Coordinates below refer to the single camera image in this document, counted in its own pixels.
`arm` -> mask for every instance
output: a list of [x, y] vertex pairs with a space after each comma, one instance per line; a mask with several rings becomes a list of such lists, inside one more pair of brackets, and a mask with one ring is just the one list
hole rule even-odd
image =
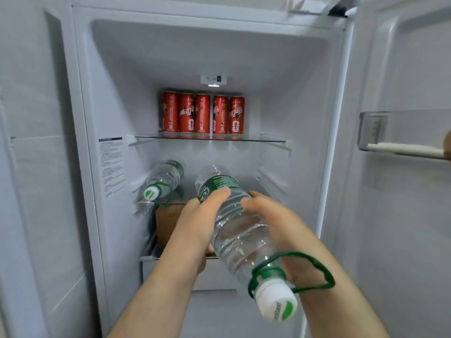
[[197, 199], [186, 204], [155, 270], [121, 314], [109, 338], [180, 335], [191, 290], [205, 268], [216, 212], [229, 196], [225, 187], [202, 204]]
[[[257, 212], [267, 220], [279, 250], [309, 254], [321, 261], [335, 278], [336, 285], [332, 289], [300, 294], [313, 337], [389, 337], [361, 291], [301, 218], [271, 198], [257, 192], [251, 192], [251, 195], [254, 198], [242, 201], [243, 208]], [[296, 286], [324, 282], [322, 273], [309, 262], [283, 258], [282, 263], [289, 281]]]

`person's left hand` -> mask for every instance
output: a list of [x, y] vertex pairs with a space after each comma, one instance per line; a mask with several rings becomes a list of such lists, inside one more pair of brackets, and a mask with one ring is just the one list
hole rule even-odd
[[230, 189], [223, 187], [202, 204], [195, 198], [185, 205], [154, 272], [180, 285], [195, 282], [205, 268], [206, 253], [212, 252], [216, 213], [229, 196]]

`instruction label sticker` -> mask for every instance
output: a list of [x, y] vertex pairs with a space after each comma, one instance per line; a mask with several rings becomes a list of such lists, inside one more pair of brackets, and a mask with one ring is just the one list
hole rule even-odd
[[105, 198], [125, 187], [122, 137], [99, 139], [102, 188]]

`person's right arm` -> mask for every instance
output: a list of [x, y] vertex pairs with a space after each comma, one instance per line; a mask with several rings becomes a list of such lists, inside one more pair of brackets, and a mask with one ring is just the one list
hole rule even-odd
[[[335, 278], [328, 290], [310, 290], [300, 294], [314, 338], [389, 337], [383, 324], [351, 278], [310, 228], [287, 207], [258, 192], [243, 199], [242, 207], [263, 216], [280, 251], [301, 251], [315, 257]], [[298, 287], [324, 283], [323, 274], [297, 258], [283, 258], [289, 281]]]

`large clear water bottle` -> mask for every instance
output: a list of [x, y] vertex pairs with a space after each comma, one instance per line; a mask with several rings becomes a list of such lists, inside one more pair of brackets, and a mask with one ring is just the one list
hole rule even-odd
[[181, 162], [166, 160], [152, 168], [144, 190], [144, 198], [155, 200], [167, 196], [175, 190], [184, 176]]
[[[229, 187], [231, 194], [216, 215], [211, 244], [229, 272], [247, 289], [252, 270], [275, 254], [276, 247], [265, 220], [241, 207], [241, 199], [250, 196], [224, 167], [207, 166], [196, 179], [200, 202], [222, 187]], [[278, 260], [262, 269], [251, 291], [267, 321], [285, 321], [296, 311], [296, 297], [286, 283]]]

